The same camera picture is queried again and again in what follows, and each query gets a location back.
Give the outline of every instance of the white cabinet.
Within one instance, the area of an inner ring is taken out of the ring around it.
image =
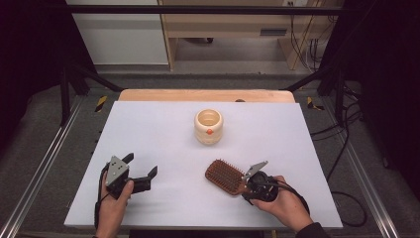
[[[156,0],[66,0],[68,5],[157,5]],[[168,64],[160,15],[73,14],[98,64]]]

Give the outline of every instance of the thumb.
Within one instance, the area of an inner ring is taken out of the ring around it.
[[[118,200],[119,201],[121,200],[122,202],[126,203],[133,192],[133,188],[134,188],[134,182],[132,180],[127,181]]]

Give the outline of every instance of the floor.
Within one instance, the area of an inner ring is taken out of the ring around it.
[[[173,71],[155,65],[101,65],[98,70],[108,80],[131,88],[277,90],[310,73],[303,66],[289,70],[278,43],[270,39],[215,39],[213,44],[207,44],[204,39],[184,39],[179,42]],[[17,221],[17,227],[13,229],[17,232],[16,237],[91,237],[93,234],[93,230],[62,225],[112,102],[119,95],[90,79],[88,83],[91,86],[88,96],[74,96],[72,93],[71,102],[79,112],[71,120],[68,131],[59,127],[59,88],[53,87],[33,96],[12,143],[0,154],[0,189],[8,192],[2,196],[0,207],[2,232],[13,218]],[[311,82],[293,92],[310,132],[335,123],[330,110],[334,97],[320,97],[316,92],[318,83]],[[347,82],[347,85],[354,91],[360,90],[356,82]],[[103,95],[108,96],[107,102],[100,112],[95,112]],[[308,97],[314,106],[308,106]],[[354,98],[345,98],[346,105],[352,102]],[[363,116],[357,106],[352,109],[351,114]],[[62,142],[50,148],[54,137],[60,133]],[[329,234],[333,237],[420,237],[420,203],[399,172],[383,166],[381,153],[363,117],[351,124],[349,135],[348,150],[332,173],[329,186],[331,190],[348,193],[360,202],[358,204],[340,193],[333,195],[343,220],[361,222],[364,218],[361,205],[367,211],[367,222],[360,227],[345,225],[343,229],[328,231]],[[345,133],[340,130],[313,137],[325,175],[340,154],[344,138]],[[38,170],[39,165],[45,169],[44,176],[33,179],[34,175],[42,173]],[[386,234],[386,231],[393,230],[394,233]],[[121,235],[128,236],[129,230],[123,229]],[[271,233],[266,231],[263,236],[271,237]],[[294,234],[279,230],[276,236],[293,237]]]

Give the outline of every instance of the gray floor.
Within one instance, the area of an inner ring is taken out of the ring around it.
[[[123,87],[132,88],[283,88],[308,74],[305,68],[295,71],[287,69],[287,64],[275,40],[233,40],[215,39],[208,45],[202,39],[186,39],[179,43],[174,71],[164,67],[137,66],[100,68],[102,75]],[[62,234],[92,234],[92,230],[77,230],[63,226],[68,205],[77,192],[78,186],[95,150],[95,141],[105,125],[112,102],[118,93],[88,80],[92,89],[82,98],[80,112],[68,132],[65,141],[47,176],[37,192],[28,213],[19,229],[20,237],[30,237],[28,232],[43,232],[38,237],[61,237]],[[356,83],[348,82],[354,90]],[[307,107],[307,97],[312,97],[317,106],[327,106],[331,98],[319,97],[317,82],[310,83],[294,92],[301,104],[310,132],[324,129],[334,122],[327,110]],[[94,112],[98,99],[107,95],[101,112]],[[352,99],[346,98],[346,104]],[[59,88],[34,95],[26,115],[21,121],[11,145],[2,152],[0,161],[0,189],[7,191],[1,198],[0,224],[3,226],[13,213],[19,199],[25,192],[37,171],[50,143],[58,131],[60,121]],[[414,197],[398,171],[383,167],[380,151],[363,121],[356,121],[350,127],[351,143],[370,177],[381,201],[386,208],[400,237],[420,237],[420,204]],[[339,136],[316,140],[327,135],[314,137],[314,146],[326,175],[342,148]],[[344,155],[329,182],[331,190],[346,192],[356,197],[367,210],[367,223],[362,227],[345,226],[331,230],[334,237],[382,237],[374,212],[370,211],[363,190],[351,169],[349,157]],[[362,213],[353,201],[334,195],[342,219],[359,222]],[[293,237],[287,230],[281,230],[278,237]]]

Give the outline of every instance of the finger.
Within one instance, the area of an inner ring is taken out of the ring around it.
[[[128,199],[130,198],[130,195],[133,192],[133,188],[134,182],[132,180],[127,181],[126,185],[123,188],[123,191],[121,192],[120,197],[118,198],[118,202],[123,202],[124,204],[126,204]]]
[[[103,198],[106,194],[108,194],[108,190],[106,189],[106,175],[108,174],[108,171],[104,173],[104,176],[102,177],[102,187],[101,187],[101,197]]]

